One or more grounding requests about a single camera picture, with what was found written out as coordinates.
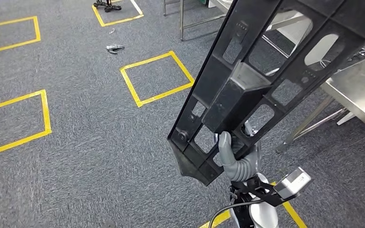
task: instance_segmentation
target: metal stand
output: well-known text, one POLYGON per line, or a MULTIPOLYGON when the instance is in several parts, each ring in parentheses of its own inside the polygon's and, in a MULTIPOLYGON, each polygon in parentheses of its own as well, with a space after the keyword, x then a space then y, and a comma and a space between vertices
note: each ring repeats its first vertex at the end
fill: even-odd
POLYGON ((217 19, 220 19, 220 18, 224 18, 226 16, 226 14, 221 14, 221 15, 211 17, 209 19, 202 20, 202 21, 199 21, 199 22, 196 22, 196 23, 192 23, 192 24, 189 24, 189 25, 184 25, 184 0, 170 1, 170 2, 166 2, 166 0, 163 0, 163 16, 167 15, 166 5, 170 5, 170 4, 178 3, 178 2, 180 2, 180 40, 181 41, 184 41, 184 29, 185 28, 186 29, 191 28, 191 27, 194 27, 194 26, 197 26, 197 25, 201 25, 201 24, 210 22, 210 21, 214 21, 214 20, 217 20, 217 19))
POLYGON ((321 102, 320 105, 293 131, 293 133, 290 134, 284 140, 284 142, 276 148, 276 152, 277 153, 284 152, 287 149, 287 147, 289 147, 292 144, 292 142, 295 141, 296 139, 298 139, 301 136, 307 134, 308 132, 316 129, 323 123, 325 123, 329 120, 335 119, 338 116, 340 116, 341 114, 343 114, 346 111, 346 108, 342 108, 342 109, 332 113, 331 115, 325 117, 324 119, 318 121, 317 123, 313 124, 312 126, 306 128, 307 125, 309 125, 333 100, 334 99, 331 96, 328 96, 327 98, 325 98, 324 101, 321 102))

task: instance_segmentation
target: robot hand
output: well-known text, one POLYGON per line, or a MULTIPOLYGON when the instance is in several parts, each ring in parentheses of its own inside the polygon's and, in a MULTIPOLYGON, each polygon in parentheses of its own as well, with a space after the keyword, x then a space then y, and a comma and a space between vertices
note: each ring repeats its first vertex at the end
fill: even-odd
POLYGON ((243 143, 236 137, 233 137, 228 132, 222 132, 219 135, 219 153, 222 165, 226 175, 231 181, 246 181, 255 176, 261 166, 261 148, 258 141, 247 156, 237 161, 234 157, 234 152, 237 152, 243 143))

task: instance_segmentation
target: table leg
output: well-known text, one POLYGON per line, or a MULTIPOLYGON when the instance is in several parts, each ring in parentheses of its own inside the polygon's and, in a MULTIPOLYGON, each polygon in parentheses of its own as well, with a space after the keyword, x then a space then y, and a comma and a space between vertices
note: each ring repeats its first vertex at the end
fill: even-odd
POLYGON ((184 40, 184 0, 180 0, 180 40, 184 40))
POLYGON ((350 112, 346 116, 344 116, 342 119, 340 119, 336 124, 338 124, 338 126, 339 126, 339 125, 345 123, 346 121, 352 119, 353 117, 355 117, 355 115, 350 112))
POLYGON ((292 142, 303 132, 311 121, 313 121, 332 101, 333 97, 328 96, 325 98, 320 105, 290 134, 282 144, 276 148, 277 153, 284 152, 292 142))
POLYGON ((163 0, 163 16, 166 16, 166 0, 163 0))

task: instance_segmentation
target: metal table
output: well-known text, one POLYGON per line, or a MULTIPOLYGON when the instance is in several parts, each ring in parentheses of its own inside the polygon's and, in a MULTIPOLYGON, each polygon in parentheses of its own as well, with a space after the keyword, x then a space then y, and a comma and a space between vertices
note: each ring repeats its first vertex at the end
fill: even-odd
MULTIPOLYGON (((184 25, 184 0, 177 0, 177 1, 170 1, 170 2, 166 2, 166 0, 163 0, 163 15, 166 16, 167 13, 166 13, 166 5, 169 5, 169 4, 173 4, 173 3, 180 3, 180 40, 183 41, 184 40, 184 29, 186 28, 191 28, 191 27, 194 27, 194 26, 197 26, 197 25, 200 25, 200 24, 203 24, 203 23, 206 23, 206 22, 210 22, 210 21, 213 21, 213 20, 216 20, 216 19, 220 19, 220 18, 223 18, 226 16, 226 13, 229 11, 229 8, 230 8, 230 4, 224 2, 224 1, 221 1, 221 0, 210 0, 218 9, 220 9, 223 14, 221 15, 218 15, 218 16, 215 16, 215 17, 211 17, 209 19, 205 19, 205 20, 202 20, 200 22, 196 22, 196 23, 193 23, 193 24, 189 24, 189 25, 184 25)), ((289 14, 291 13, 291 11, 289 12, 284 12, 280 15, 284 15, 284 14, 289 14)), ((268 28, 267 28, 267 31, 272 31, 272 30, 275 30, 275 29, 278 29, 278 28, 281 28, 281 27, 284 27, 284 26, 287 26, 287 25, 291 25, 293 23, 296 23, 298 21, 301 21, 301 20, 304 20, 306 19, 307 17, 305 17, 304 15, 302 14, 297 14, 289 19, 283 19, 283 20, 280 20, 280 21, 274 21, 268 28)), ((274 43, 272 43, 265 35, 262 36, 262 38, 268 42, 271 46, 273 46, 277 51, 279 51, 281 54, 283 54, 286 58, 289 57, 289 54, 285 53, 283 50, 281 50, 278 46, 276 46, 274 43)))
POLYGON ((294 140, 312 131, 326 121, 338 117, 346 110, 349 110, 351 113, 345 117, 345 121, 353 116, 357 116, 365 123, 365 60, 337 72, 321 88, 329 96, 277 147, 277 152, 285 151, 294 140), (344 108, 305 129, 334 99, 344 108))

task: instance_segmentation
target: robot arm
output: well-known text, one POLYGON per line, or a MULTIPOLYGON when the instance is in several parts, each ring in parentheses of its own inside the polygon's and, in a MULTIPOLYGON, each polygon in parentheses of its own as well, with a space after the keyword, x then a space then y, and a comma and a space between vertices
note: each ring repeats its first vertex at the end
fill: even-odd
POLYGON ((219 136, 220 159, 226 175, 232 181, 234 203, 249 202, 247 206, 230 209, 240 228, 251 225, 255 228, 278 228, 278 214, 275 207, 298 196, 312 181, 299 167, 276 186, 270 185, 267 178, 259 173, 262 158, 259 144, 260 142, 257 142, 252 152, 237 161, 234 150, 240 147, 239 141, 233 140, 228 132, 222 132, 219 136))

